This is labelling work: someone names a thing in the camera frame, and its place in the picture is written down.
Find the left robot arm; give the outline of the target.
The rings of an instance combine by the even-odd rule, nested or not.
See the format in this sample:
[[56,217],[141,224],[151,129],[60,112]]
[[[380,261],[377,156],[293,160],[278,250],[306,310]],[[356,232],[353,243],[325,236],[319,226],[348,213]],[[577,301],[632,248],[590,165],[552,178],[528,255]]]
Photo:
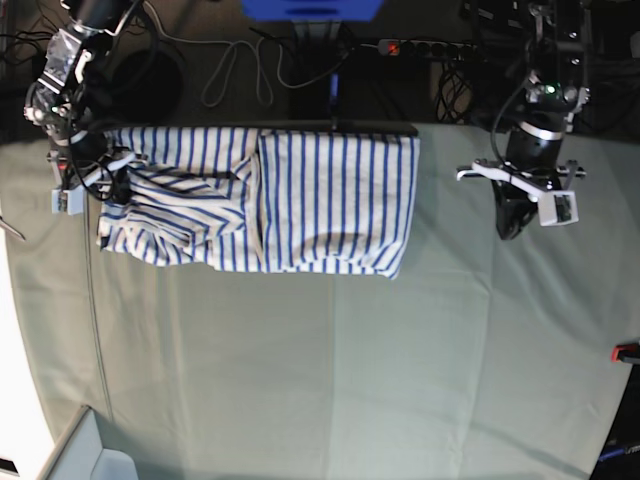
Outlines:
[[513,240],[537,219],[543,226],[578,220],[570,187],[585,170],[575,160],[559,164],[574,116],[589,100],[584,8],[579,1],[521,1],[522,54],[516,80],[490,127],[495,172],[490,180],[496,229]]

